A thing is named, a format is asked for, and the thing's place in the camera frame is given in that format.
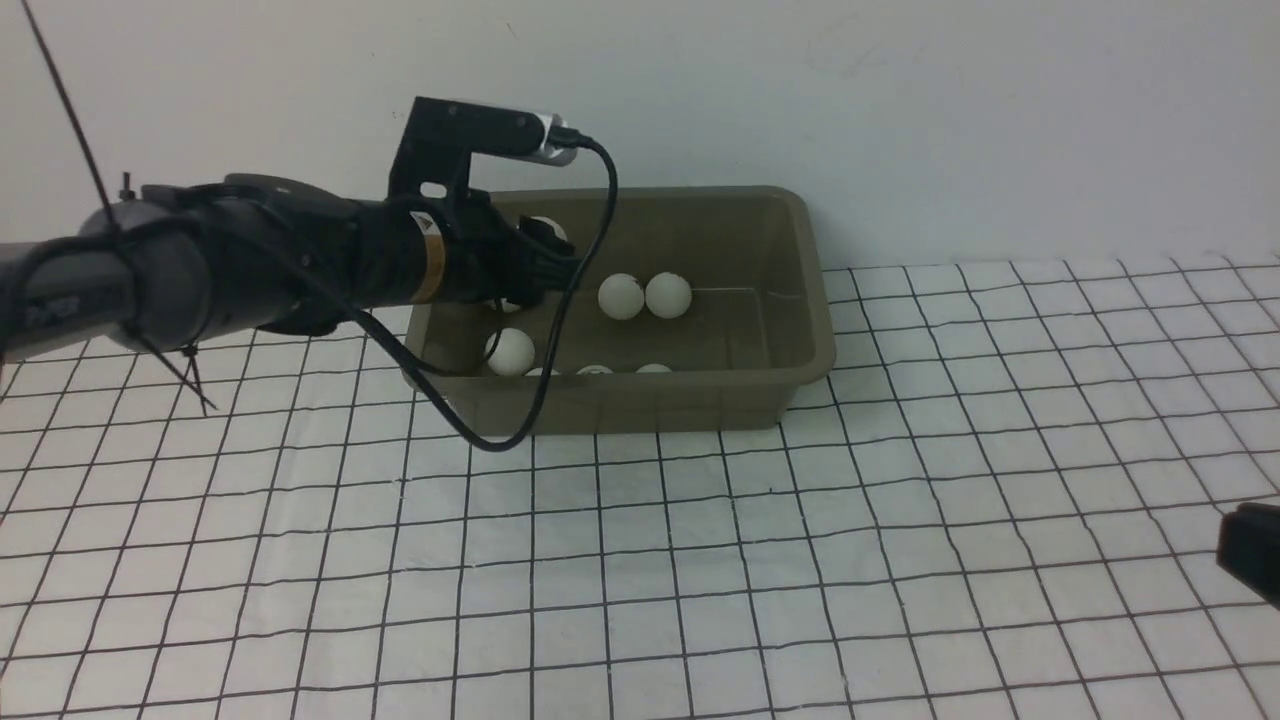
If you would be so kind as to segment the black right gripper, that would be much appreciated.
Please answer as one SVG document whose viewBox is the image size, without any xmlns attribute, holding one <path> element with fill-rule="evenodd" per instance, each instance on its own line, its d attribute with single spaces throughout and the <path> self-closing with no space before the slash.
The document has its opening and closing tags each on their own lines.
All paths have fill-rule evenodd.
<svg viewBox="0 0 1280 720">
<path fill-rule="evenodd" d="M 1279 506 L 1240 503 L 1219 527 L 1216 564 L 1268 605 L 1279 607 Z"/>
</svg>

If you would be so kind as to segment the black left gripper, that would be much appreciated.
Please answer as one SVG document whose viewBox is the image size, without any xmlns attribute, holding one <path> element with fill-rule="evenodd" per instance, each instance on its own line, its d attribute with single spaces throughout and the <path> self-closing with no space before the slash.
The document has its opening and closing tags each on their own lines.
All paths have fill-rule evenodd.
<svg viewBox="0 0 1280 720">
<path fill-rule="evenodd" d="M 522 218 L 508 222 L 486 195 L 443 202 L 443 274 L 431 297 L 456 304 L 507 299 L 536 306 L 563 293 L 581 266 L 575 246 L 527 234 Z"/>
</svg>

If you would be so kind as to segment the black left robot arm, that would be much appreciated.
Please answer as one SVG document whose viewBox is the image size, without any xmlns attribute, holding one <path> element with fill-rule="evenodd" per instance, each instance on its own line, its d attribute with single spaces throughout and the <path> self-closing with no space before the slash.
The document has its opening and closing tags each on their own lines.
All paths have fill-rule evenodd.
<svg viewBox="0 0 1280 720">
<path fill-rule="evenodd" d="M 3 247 L 3 359 L 106 336 L 169 352 L 242 331 L 321 337 L 357 311 L 539 304 L 579 272 L 549 222 L 481 191 L 343 199 L 270 176 L 146 184 L 68 238 Z"/>
</svg>

